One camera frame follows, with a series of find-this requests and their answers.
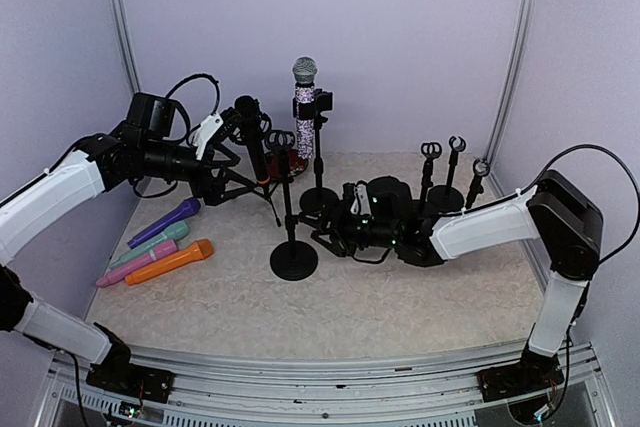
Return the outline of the purple microphone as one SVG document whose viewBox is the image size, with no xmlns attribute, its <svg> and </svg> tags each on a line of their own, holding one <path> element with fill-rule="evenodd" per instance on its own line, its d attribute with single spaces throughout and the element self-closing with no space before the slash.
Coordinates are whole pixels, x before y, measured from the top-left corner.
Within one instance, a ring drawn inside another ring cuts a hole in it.
<svg viewBox="0 0 640 427">
<path fill-rule="evenodd" d="M 145 241 L 150 240 L 155 235 L 161 233 L 166 227 L 196 215 L 201 209 L 198 199 L 192 197 L 182 201 L 176 208 L 154 221 L 143 230 L 135 234 L 128 242 L 129 248 L 138 247 Z"/>
</svg>

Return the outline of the pink microphone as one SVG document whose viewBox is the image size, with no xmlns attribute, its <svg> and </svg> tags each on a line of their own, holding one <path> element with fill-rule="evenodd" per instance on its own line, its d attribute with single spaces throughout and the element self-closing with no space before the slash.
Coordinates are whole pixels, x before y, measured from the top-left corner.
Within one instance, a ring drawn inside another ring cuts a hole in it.
<svg viewBox="0 0 640 427">
<path fill-rule="evenodd" d="M 108 287 L 114 285 L 136 270 L 139 270 L 157 260 L 161 260 L 178 250 L 178 246 L 174 240 L 166 240 L 152 247 L 144 254 L 134 258 L 133 260 L 110 270 L 104 276 L 96 281 L 96 286 L 99 288 Z"/>
</svg>

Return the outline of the black stand of orange microphone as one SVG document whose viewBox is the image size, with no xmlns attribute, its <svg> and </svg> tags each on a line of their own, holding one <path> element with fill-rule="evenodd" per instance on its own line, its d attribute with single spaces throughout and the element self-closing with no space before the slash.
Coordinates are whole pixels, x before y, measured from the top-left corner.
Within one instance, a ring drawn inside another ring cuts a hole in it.
<svg viewBox="0 0 640 427">
<path fill-rule="evenodd" d="M 266 139 L 267 148 L 277 156 L 285 207 L 285 229 L 287 240 L 274 248 L 270 256 L 272 272 L 285 281 L 301 281 L 310 277 L 317 269 L 318 255 L 308 243 L 296 239 L 297 217 L 293 214 L 290 179 L 289 152 L 296 137 L 291 131 L 272 130 Z"/>
</svg>

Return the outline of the rhinestone silver microphone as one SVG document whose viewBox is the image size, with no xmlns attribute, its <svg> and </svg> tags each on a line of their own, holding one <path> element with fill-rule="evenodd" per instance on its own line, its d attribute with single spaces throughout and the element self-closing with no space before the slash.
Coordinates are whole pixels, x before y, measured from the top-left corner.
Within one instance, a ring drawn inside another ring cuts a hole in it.
<svg viewBox="0 0 640 427">
<path fill-rule="evenodd" d="M 295 80 L 293 114 L 297 149 L 301 159 L 310 159 L 314 151 L 315 76 L 317 64 L 310 57 L 298 58 L 292 67 Z"/>
</svg>

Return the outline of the teal microphone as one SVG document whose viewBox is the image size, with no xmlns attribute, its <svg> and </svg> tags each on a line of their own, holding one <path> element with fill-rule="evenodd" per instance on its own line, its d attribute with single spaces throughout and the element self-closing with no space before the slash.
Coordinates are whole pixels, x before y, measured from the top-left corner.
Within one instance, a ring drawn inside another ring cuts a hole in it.
<svg viewBox="0 0 640 427">
<path fill-rule="evenodd" d="M 131 248 L 129 251 L 122 254 L 116 260 L 112 261 L 109 265 L 109 269 L 119 267 L 151 250 L 156 245 L 173 240 L 175 242 L 185 238 L 190 232 L 189 226 L 185 220 L 178 221 L 174 224 L 166 227 L 161 233 L 153 236 L 149 240 L 143 242 L 135 248 Z"/>
</svg>

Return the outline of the black stand of pink microphone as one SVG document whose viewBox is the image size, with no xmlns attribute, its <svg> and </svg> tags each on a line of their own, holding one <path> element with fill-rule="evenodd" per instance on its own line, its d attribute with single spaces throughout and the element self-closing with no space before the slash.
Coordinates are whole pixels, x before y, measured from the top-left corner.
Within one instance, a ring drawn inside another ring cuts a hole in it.
<svg viewBox="0 0 640 427">
<path fill-rule="evenodd" d="M 434 162 L 442 154 L 442 146 L 439 142 L 424 142 L 421 145 L 420 152 L 424 157 L 422 166 L 422 176 L 420 184 L 420 194 L 417 200 L 412 201 L 415 213 L 423 217 L 427 211 L 427 194 L 429 189 L 433 186 L 432 175 Z"/>
</svg>

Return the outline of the black stand of rhinestone microphone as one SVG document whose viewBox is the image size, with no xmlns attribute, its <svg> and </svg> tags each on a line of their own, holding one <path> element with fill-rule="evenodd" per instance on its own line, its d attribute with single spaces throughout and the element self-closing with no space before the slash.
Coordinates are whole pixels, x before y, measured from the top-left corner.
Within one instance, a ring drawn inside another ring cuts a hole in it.
<svg viewBox="0 0 640 427">
<path fill-rule="evenodd" d="M 321 154 L 320 132 L 323 125 L 328 121 L 324 113 L 332 109 L 333 93 L 315 87 L 314 151 L 313 156 L 310 158 L 313 159 L 315 185 L 305 191 L 299 201 L 301 211 L 306 214 L 319 214 L 326 203 L 337 200 L 337 194 L 323 184 L 324 161 Z"/>
</svg>

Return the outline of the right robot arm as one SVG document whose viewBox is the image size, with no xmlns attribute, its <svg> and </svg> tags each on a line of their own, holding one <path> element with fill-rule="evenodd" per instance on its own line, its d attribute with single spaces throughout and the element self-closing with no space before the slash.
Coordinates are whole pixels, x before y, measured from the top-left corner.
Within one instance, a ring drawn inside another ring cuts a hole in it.
<svg viewBox="0 0 640 427">
<path fill-rule="evenodd" d="M 407 183 L 383 176 L 344 184 L 342 195 L 302 207 L 300 220 L 312 227 L 314 240 L 338 257 L 379 247 L 417 267 L 439 266 L 506 243 L 541 240 L 551 276 L 520 359 L 483 369 L 477 378 L 486 402 L 564 381 L 558 352 L 599 267 L 603 215 L 559 172 L 547 170 L 523 190 L 448 214 L 420 209 Z"/>
</svg>

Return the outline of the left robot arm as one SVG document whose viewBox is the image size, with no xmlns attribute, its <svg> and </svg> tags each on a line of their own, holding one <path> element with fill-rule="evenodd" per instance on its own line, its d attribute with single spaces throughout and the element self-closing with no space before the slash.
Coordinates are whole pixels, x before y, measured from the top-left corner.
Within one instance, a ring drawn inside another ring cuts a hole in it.
<svg viewBox="0 0 640 427">
<path fill-rule="evenodd" d="M 100 324 L 90 325 L 27 291 L 8 265 L 31 240 L 82 203 L 145 177 L 186 182 L 217 206 L 247 193 L 268 195 L 261 151 L 270 118 L 250 96 L 201 122 L 192 146 L 169 140 L 181 104 L 136 93 L 109 134 L 79 139 L 55 166 L 1 203 L 1 328 L 50 350 L 86 360 L 89 385 L 142 401 L 167 402 L 170 371 L 136 365 L 131 350 Z"/>
</svg>

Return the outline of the black stand of teal microphone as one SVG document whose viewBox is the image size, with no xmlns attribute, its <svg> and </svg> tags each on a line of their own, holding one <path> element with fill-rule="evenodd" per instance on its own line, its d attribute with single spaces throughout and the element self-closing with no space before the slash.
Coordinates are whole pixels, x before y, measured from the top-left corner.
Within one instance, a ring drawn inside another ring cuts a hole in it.
<svg viewBox="0 0 640 427">
<path fill-rule="evenodd" d="M 485 159 L 475 159 L 472 165 L 473 177 L 464 200 L 463 208 L 469 210 L 473 207 L 477 197 L 484 192 L 483 180 L 491 173 L 491 166 Z"/>
</svg>

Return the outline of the black stand of purple microphone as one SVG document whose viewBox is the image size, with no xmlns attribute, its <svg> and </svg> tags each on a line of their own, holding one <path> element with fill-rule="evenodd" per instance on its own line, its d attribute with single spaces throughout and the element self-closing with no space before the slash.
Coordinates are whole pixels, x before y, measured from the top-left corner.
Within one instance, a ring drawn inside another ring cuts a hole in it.
<svg viewBox="0 0 640 427">
<path fill-rule="evenodd" d="M 459 155 L 466 150 L 466 141 L 460 136 L 449 139 L 450 154 L 446 182 L 430 189 L 427 200 L 438 212 L 456 212 L 464 206 L 464 198 L 459 190 L 453 186 Z"/>
</svg>

